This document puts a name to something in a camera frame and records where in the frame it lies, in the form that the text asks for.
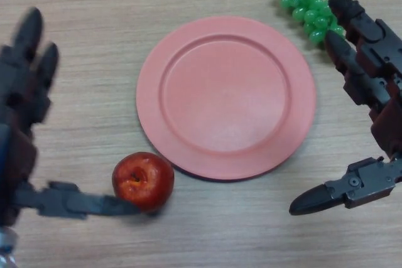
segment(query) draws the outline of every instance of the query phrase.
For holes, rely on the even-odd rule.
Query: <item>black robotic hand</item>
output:
[[[402,41],[383,20],[372,20],[358,1],[329,0],[329,6],[356,50],[333,31],[325,37],[325,49],[344,76],[344,90],[356,105],[370,108],[371,133],[391,160],[367,158],[350,164],[341,179],[296,198],[291,215],[340,204],[354,208],[388,196],[402,179]]]
[[[51,181],[41,191],[30,185],[37,153],[32,126],[45,120],[58,65],[56,44],[50,43],[43,56],[36,54],[42,30],[40,11],[30,9],[11,46],[0,52],[0,227],[14,225],[20,209],[27,207],[42,216],[79,219],[139,213],[132,203],[81,193],[73,183]]]

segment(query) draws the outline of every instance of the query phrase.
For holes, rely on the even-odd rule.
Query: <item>table surface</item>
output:
[[[402,34],[402,0],[360,0]],[[16,230],[20,267],[399,267],[400,190],[347,210],[291,217],[301,192],[341,176],[349,163],[380,156],[366,107],[308,44],[276,0],[0,0],[7,43],[27,7],[38,6],[46,41],[60,47],[53,108],[35,129],[40,158],[32,177],[112,193],[111,173],[129,153],[152,151],[139,124],[135,87],[151,49],[188,21],[221,14],[260,20],[305,55],[317,85],[317,113],[303,146],[281,167],[240,183],[209,183],[176,172],[173,196],[154,218],[41,218],[23,212]]]

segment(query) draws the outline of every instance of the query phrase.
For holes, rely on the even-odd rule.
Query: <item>green grapes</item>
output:
[[[280,0],[280,6],[289,9],[294,20],[302,22],[305,34],[315,45],[323,42],[329,29],[338,35],[344,34],[328,6],[328,0]]]

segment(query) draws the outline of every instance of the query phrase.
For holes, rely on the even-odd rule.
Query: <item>robotic arm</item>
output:
[[[381,20],[371,19],[358,1],[329,0],[346,39],[328,31],[325,49],[345,78],[356,105],[367,105],[371,133],[388,155],[350,164],[339,180],[327,181],[296,198],[291,215],[320,212],[344,204],[354,208],[388,196],[402,180],[402,40]]]
[[[22,208],[47,217],[84,219],[92,215],[132,215],[138,207],[114,196],[81,193],[73,183],[51,181],[36,191],[29,183],[37,150],[32,127],[45,120],[48,93],[58,65],[58,49],[50,43],[37,58],[43,28],[40,11],[31,9],[20,22],[11,46],[0,50],[0,267],[14,267],[13,226]]]

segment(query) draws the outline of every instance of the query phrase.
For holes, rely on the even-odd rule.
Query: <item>screw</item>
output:
[[[349,179],[349,184],[351,186],[358,186],[359,183],[360,183],[360,181],[356,177],[352,177],[351,179]]]

